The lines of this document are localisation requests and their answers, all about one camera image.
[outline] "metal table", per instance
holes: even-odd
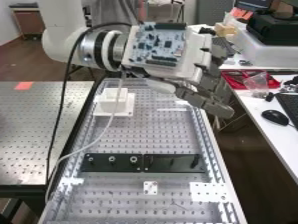
[[[92,85],[93,82],[68,83],[50,173]],[[20,198],[38,215],[43,211],[47,152],[62,87],[63,82],[0,83],[0,197]]]
[[[107,80],[97,94],[105,87],[117,87],[117,80]],[[141,79],[128,79],[124,87],[136,93],[133,117],[115,118],[88,153],[200,153],[207,172],[85,173],[80,166],[87,152],[81,152],[64,167],[40,223],[246,223],[205,112],[151,90]],[[96,102],[74,151],[107,125],[108,117],[92,115],[95,106]],[[159,195],[144,194],[145,181],[159,183]]]

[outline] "black base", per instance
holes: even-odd
[[[141,170],[141,154],[87,153],[81,164],[81,172],[141,172]]]
[[[200,154],[87,153],[81,172],[205,173],[205,168]]]

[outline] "white desk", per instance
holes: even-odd
[[[288,81],[296,75],[274,76],[278,81]],[[262,118],[265,110],[278,110],[285,113],[277,99],[266,102],[250,96],[249,90],[233,90],[248,115],[258,127],[268,143],[270,144],[282,164],[298,184],[298,131],[292,126],[280,126]]]

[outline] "desk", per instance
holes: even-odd
[[[288,81],[296,75],[274,76],[278,81]],[[284,166],[298,184],[298,131],[292,126],[278,126],[261,116],[265,110],[278,110],[285,113],[277,99],[266,102],[264,99],[250,97],[249,90],[233,90],[256,126],[258,127],[270,147],[273,148]]]
[[[39,198],[42,203],[44,201],[47,152],[58,117],[63,82],[31,84],[0,83],[0,197],[20,198],[35,213],[39,213],[43,211],[43,205],[36,200]],[[50,174],[68,141],[92,85],[93,82],[68,83]]]
[[[119,80],[107,79],[99,87],[116,87]],[[203,154],[204,173],[81,172],[85,152],[74,155],[50,200],[40,223],[238,223],[245,224],[238,198],[225,167],[208,117],[172,94],[151,90],[143,79],[127,79],[124,87],[136,94],[133,117],[116,117],[88,153]],[[89,107],[74,151],[93,141],[109,117],[93,116]],[[159,195],[144,195],[144,181],[159,183]],[[189,182],[209,188],[204,201],[192,201]],[[230,200],[223,203],[212,195],[229,189]]]

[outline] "white block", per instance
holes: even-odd
[[[234,44],[254,66],[298,68],[298,46],[265,45],[244,29],[234,36]]]
[[[113,113],[115,111],[117,91],[119,88],[105,88],[103,94],[100,95],[99,103],[101,104],[103,111],[107,113]],[[123,88],[120,91],[116,113],[124,112],[127,100],[128,100],[128,89]]]
[[[101,95],[96,97],[96,109],[95,116],[111,116],[116,107],[119,88],[105,88]],[[115,112],[115,116],[133,116],[135,109],[135,93],[128,93],[128,88],[123,88],[120,91],[119,104]]]

